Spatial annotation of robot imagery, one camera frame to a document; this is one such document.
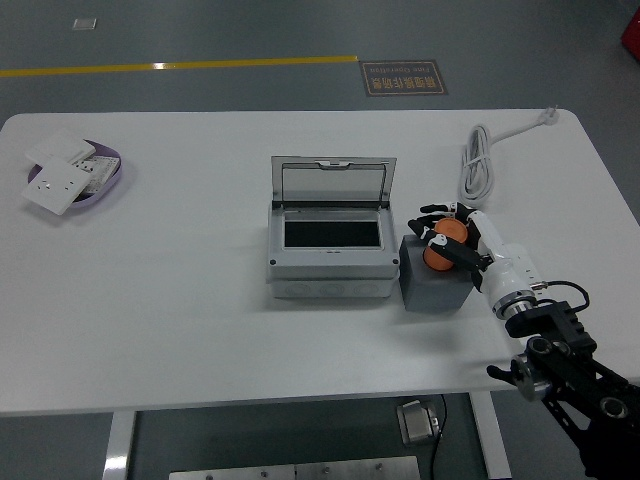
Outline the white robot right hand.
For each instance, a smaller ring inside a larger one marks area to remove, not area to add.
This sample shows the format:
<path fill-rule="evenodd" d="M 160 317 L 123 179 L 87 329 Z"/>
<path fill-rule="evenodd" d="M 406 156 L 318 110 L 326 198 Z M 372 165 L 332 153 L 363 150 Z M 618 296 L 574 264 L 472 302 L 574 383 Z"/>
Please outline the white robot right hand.
<path fill-rule="evenodd" d="M 537 304 L 532 287 L 516 271 L 509 250 L 485 213 L 460 202 L 426 205 L 420 212 L 420 217 L 408 221 L 410 230 L 435 254 L 471 273 L 474 286 L 497 318 L 506 320 Z M 436 224 L 442 220 L 461 223 L 467 239 L 438 232 Z"/>

